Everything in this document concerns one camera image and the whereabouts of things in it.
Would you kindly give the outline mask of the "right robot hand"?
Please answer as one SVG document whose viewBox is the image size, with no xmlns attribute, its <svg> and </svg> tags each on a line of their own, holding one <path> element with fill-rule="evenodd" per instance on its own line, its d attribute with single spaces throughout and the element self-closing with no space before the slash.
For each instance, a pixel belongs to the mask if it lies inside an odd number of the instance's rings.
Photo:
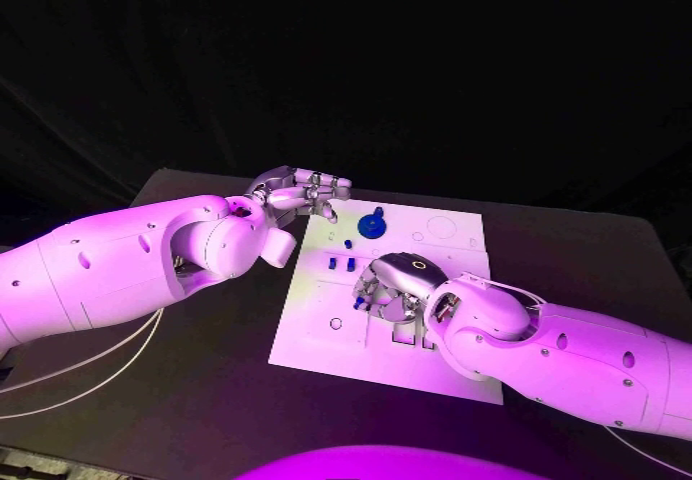
<svg viewBox="0 0 692 480">
<path fill-rule="evenodd" d="M 392 324 L 422 315 L 429 297 L 448 281 L 441 268 L 413 253 L 387 253 L 364 268 L 353 287 L 353 309 Z"/>
</svg>

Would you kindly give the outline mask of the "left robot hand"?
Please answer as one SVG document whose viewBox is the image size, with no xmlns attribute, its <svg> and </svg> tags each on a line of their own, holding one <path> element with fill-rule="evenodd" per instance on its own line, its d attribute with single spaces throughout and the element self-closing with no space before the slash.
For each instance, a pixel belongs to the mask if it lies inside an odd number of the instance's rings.
<svg viewBox="0 0 692 480">
<path fill-rule="evenodd" d="M 350 188 L 351 182 L 343 177 L 279 166 L 255 178 L 245 196 L 261 206 L 271 224 L 284 228 L 298 216 L 318 216 L 336 224 L 330 201 L 347 201 Z"/>
</svg>

